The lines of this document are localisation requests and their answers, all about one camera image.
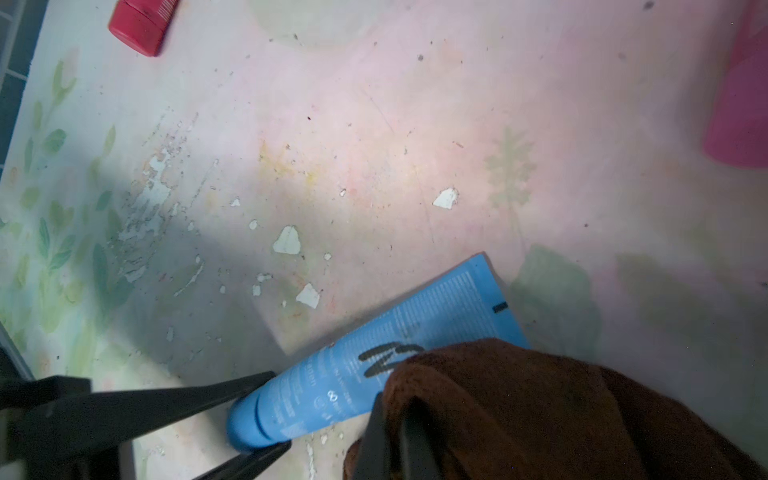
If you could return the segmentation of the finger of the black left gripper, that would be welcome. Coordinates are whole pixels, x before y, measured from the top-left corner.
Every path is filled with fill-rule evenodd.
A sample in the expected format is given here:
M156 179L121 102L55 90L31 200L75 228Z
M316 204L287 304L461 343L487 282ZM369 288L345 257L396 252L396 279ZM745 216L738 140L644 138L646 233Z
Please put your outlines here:
M133 441L239 399L265 372L197 387L93 392L85 378L1 382L4 479L134 479Z
M195 480L253 480L265 472L292 447L284 442L242 453L227 462L199 475Z

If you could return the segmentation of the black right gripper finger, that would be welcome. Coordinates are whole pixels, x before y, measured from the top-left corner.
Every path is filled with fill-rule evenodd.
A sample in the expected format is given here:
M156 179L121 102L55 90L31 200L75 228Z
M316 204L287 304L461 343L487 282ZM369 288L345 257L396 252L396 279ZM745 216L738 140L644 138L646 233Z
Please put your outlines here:
M441 478L438 457L430 436L431 422L425 405L414 401L398 424L394 442L387 431L383 394L375 397L368 425L360 443L352 479L390 479L398 471L403 479Z

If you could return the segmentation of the blue toothpaste tube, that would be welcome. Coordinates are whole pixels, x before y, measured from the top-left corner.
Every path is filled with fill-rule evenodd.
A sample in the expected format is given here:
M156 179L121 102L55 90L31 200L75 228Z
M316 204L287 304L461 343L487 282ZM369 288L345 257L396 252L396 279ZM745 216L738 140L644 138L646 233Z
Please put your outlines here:
M485 338L529 345L479 254L235 402L229 442L269 447L368 413L409 357Z

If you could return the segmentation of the brown wiping cloth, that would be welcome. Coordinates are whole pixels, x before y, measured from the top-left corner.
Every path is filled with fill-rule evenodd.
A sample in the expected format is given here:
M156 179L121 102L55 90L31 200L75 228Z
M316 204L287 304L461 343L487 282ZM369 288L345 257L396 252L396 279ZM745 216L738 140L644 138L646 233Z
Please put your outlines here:
M763 479L678 401L612 369L483 339L400 363L386 430L424 404L447 479Z

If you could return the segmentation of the red toothpaste tube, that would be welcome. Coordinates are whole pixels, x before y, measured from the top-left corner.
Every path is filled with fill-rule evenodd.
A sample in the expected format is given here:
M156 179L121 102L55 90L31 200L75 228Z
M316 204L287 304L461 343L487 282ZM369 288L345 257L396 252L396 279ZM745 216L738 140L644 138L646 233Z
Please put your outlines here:
M120 0L108 30L134 51L157 57L178 4L178 0Z

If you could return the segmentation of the magenta toothpaste tube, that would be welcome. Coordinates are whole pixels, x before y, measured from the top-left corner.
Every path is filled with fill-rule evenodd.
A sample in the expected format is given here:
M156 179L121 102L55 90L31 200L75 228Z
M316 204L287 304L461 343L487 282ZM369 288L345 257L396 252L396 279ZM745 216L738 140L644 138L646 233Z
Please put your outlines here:
M703 147L714 160L767 167L767 3L746 4Z

